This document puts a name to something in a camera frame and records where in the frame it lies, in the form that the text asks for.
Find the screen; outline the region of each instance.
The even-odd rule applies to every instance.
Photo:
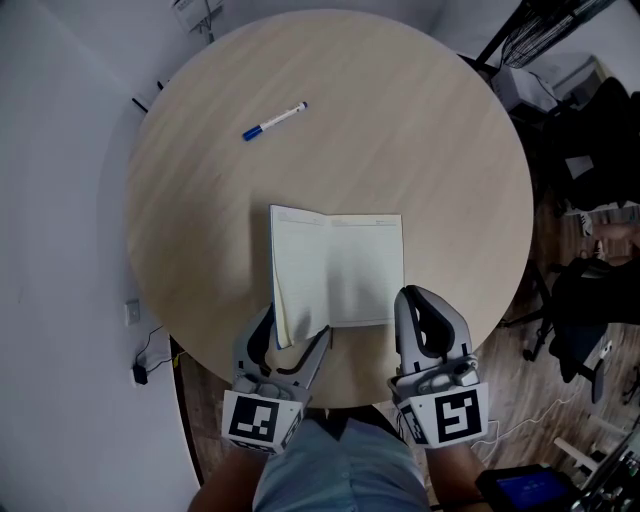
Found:
[[[503,478],[498,480],[497,484],[518,510],[527,510],[558,499],[569,492],[550,471]]]

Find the black chair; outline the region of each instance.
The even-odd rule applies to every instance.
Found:
[[[542,319],[535,348],[533,352],[525,350],[524,358],[535,361],[547,335],[554,330],[549,352],[560,360],[562,378],[571,382],[576,374],[585,377],[591,382],[591,400],[596,403],[603,390],[602,360],[593,369],[584,362],[609,323],[640,324],[640,258],[619,267],[582,258],[567,267],[551,265],[552,272],[560,273],[551,293],[533,262],[528,263],[528,269],[542,298],[542,308],[516,320],[502,321],[499,327]]]
[[[640,202],[639,100],[608,78],[582,109],[559,108],[546,121],[546,179],[558,200],[557,213],[566,210],[565,200],[583,211]],[[584,156],[593,167],[574,180],[565,159]]]

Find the open notebook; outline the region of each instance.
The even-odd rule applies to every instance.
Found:
[[[400,215],[322,215],[270,207],[271,271],[278,345],[327,324],[393,322],[404,286]]]

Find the white wall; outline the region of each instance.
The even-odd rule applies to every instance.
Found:
[[[143,309],[124,327],[122,309],[138,295],[123,204],[141,114],[33,0],[0,5],[0,46],[0,503],[185,510],[198,485],[170,365],[129,378],[156,325]]]
[[[519,4],[519,0],[448,0],[431,35],[455,51],[476,57]],[[535,61],[535,69],[554,83],[575,64],[572,55],[593,54],[629,92],[640,90],[640,15],[617,0],[590,22]],[[499,61],[494,54],[493,63]]]
[[[158,94],[156,81],[170,79],[206,44],[182,31],[170,0],[41,1],[147,105]]]
[[[433,20],[447,0],[225,0],[217,23],[219,32],[233,30],[252,21],[281,12],[302,9],[349,9],[401,21],[429,32]]]

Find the wooden tabletop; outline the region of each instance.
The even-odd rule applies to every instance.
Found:
[[[309,108],[245,142],[242,133]],[[130,162],[128,246],[142,294],[176,340],[231,380],[231,349],[271,300],[268,205],[402,214],[405,282],[444,297],[477,348],[531,241],[527,163],[506,112],[453,52],[400,23],[287,13],[194,57],[160,94]],[[292,365],[302,347],[276,351]],[[393,327],[337,329],[313,404],[390,397]]]

